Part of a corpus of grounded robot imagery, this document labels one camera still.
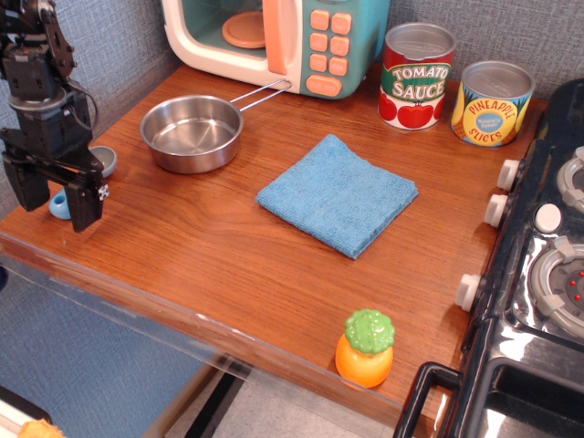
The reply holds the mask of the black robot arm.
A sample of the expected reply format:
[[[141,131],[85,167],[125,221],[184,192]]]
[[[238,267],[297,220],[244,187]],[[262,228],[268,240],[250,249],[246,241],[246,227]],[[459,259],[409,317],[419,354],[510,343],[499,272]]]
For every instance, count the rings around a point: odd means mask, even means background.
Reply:
[[[73,53],[54,2],[2,2],[1,78],[18,121],[1,130],[6,176],[28,212],[48,202],[49,183],[60,184],[73,229],[82,232],[101,218],[108,186],[89,149],[99,110],[71,77]]]

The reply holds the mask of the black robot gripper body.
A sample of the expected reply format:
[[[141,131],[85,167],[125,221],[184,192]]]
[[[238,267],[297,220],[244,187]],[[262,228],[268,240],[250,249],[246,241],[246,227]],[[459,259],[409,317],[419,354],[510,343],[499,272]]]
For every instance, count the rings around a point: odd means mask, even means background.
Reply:
[[[64,188],[70,183],[103,180],[103,166],[89,151],[93,139],[89,103],[85,89],[55,89],[19,93],[8,98],[19,127],[1,129],[1,140],[9,157],[32,162],[47,183]],[[109,189],[104,181],[104,200]]]

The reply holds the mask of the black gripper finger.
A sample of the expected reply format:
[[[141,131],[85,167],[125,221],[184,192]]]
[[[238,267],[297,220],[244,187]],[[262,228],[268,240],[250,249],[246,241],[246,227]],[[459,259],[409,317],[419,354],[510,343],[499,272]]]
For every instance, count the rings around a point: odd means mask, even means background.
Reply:
[[[85,231],[101,219],[104,204],[104,181],[73,182],[65,187],[68,210],[76,233]]]
[[[16,198],[27,212],[36,210],[49,200],[47,177],[38,173],[32,162],[14,159],[4,154],[3,163]]]

